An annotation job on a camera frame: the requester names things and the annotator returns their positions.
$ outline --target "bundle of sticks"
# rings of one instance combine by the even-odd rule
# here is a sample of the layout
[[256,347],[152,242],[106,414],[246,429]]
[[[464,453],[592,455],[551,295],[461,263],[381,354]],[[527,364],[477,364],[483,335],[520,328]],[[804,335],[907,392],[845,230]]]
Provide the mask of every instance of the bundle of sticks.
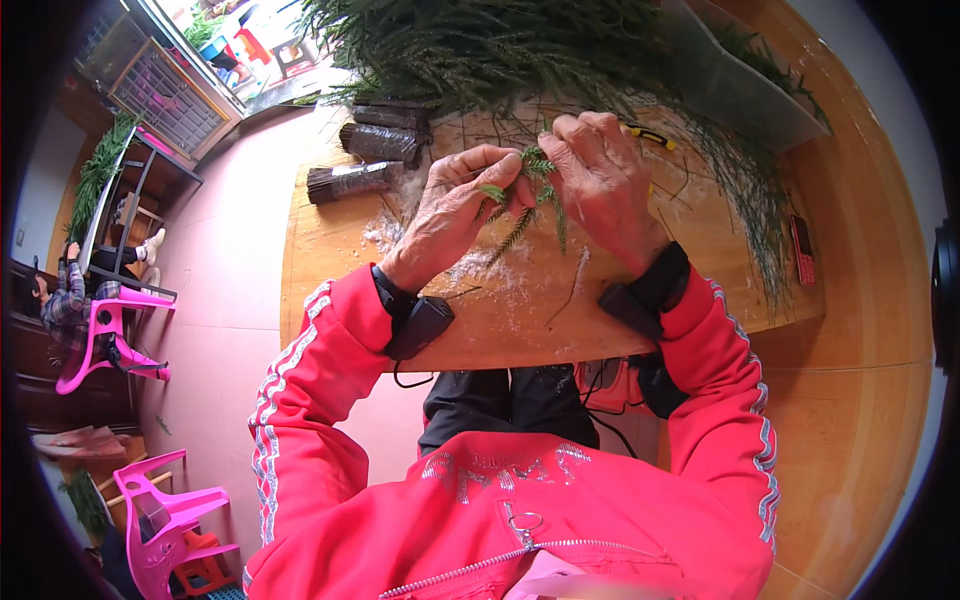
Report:
[[350,194],[390,189],[402,173],[399,161],[319,167],[307,172],[306,193],[310,203],[319,206]]
[[430,141],[429,111],[423,105],[390,100],[357,100],[354,123],[340,129],[344,151],[364,160],[399,160],[420,166],[420,149]]

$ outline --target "pile of green foliage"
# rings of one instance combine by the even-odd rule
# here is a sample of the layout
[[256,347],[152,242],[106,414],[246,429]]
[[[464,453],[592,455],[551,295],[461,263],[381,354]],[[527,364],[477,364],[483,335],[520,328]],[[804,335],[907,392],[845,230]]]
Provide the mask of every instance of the pile of green foliage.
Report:
[[753,68],[757,73],[770,80],[770,83],[790,96],[804,96],[809,100],[813,106],[813,117],[833,133],[833,127],[830,126],[827,114],[813,98],[813,92],[804,87],[804,76],[801,75],[797,79],[790,65],[787,65],[786,71],[780,71],[780,66],[774,60],[774,53],[770,50],[766,37],[757,32],[741,32],[733,21],[728,23],[726,27],[721,27],[710,22],[704,15],[700,15],[700,18],[724,50]]
[[70,502],[77,511],[77,520],[86,531],[98,538],[107,534],[107,509],[104,507],[103,497],[93,484],[93,478],[85,468],[77,469],[70,483],[61,481],[57,489],[70,496]]
[[331,100],[386,92],[448,112],[528,89],[626,114],[624,89],[659,87],[658,12],[648,0],[304,0],[301,26],[359,76]]
[[119,112],[113,120],[113,127],[100,139],[100,143],[93,149],[93,157],[80,168],[80,183],[77,184],[76,202],[73,204],[73,214],[66,226],[67,241],[82,242],[86,230],[90,227],[90,219],[97,207],[97,200],[107,181],[115,173],[117,157],[123,152],[130,131],[137,124],[138,119],[126,112]]
[[190,26],[183,31],[183,36],[186,37],[191,46],[200,50],[200,47],[209,42],[217,29],[223,25],[226,17],[220,15],[208,20],[206,15],[209,11],[201,11],[199,4],[193,5],[192,11],[193,23],[190,23]]
[[774,314],[779,300],[789,301],[789,199],[777,158],[686,108],[659,19],[651,0],[304,0],[300,30],[355,72],[320,97],[325,104],[380,97],[439,114],[509,116],[517,99],[546,94],[633,120],[637,98],[655,98],[686,121],[681,139],[743,220]]

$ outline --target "zipper pull ring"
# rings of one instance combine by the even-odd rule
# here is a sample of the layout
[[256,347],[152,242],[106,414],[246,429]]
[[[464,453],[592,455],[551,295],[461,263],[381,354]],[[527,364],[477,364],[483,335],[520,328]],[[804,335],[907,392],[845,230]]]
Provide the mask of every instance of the zipper pull ring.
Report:
[[[519,527],[514,523],[514,521],[522,516],[533,517],[537,520],[537,522],[531,527]],[[543,524],[542,516],[538,515],[537,513],[519,513],[517,515],[510,515],[510,517],[507,518],[507,524],[511,529],[523,536],[523,549],[525,551],[530,552],[534,549],[534,539],[533,536],[530,535],[530,532]]]

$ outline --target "pink tiled floor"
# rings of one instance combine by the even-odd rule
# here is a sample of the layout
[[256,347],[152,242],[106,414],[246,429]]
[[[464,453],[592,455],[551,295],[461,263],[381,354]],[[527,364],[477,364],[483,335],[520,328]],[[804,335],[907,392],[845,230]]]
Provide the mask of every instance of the pink tiled floor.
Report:
[[[221,543],[240,544],[239,556],[228,555],[234,573],[260,547],[246,421],[266,366],[280,351],[280,271],[294,179],[306,141],[327,118],[326,110],[287,113],[203,168],[204,184],[168,211],[156,262],[163,287],[179,293],[176,315],[167,319],[157,311],[141,326],[139,345],[170,361],[171,370],[169,382],[144,386],[147,449],[156,456],[186,448],[187,468],[172,465],[174,492],[227,490],[229,509],[201,524]],[[339,425],[367,450],[370,484],[401,479],[416,460],[428,388],[402,390],[384,375]],[[620,427],[641,456],[656,457],[655,423],[605,420]],[[605,449],[626,453],[603,428],[601,439]]]

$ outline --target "red jacket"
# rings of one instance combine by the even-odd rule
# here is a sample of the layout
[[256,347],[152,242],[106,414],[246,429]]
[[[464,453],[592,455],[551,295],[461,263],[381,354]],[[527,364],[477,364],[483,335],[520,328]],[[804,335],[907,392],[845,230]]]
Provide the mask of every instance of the red jacket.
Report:
[[[776,437],[760,363],[716,283],[691,270],[662,316],[666,365],[691,394],[669,419],[669,473],[551,434],[477,431],[367,487],[367,454],[333,424],[387,367],[391,318],[369,268],[304,308],[250,418],[264,543],[243,573],[251,598],[499,598],[533,548],[587,573],[709,582],[699,598],[759,593],[775,552]],[[542,524],[511,529],[527,512]]]

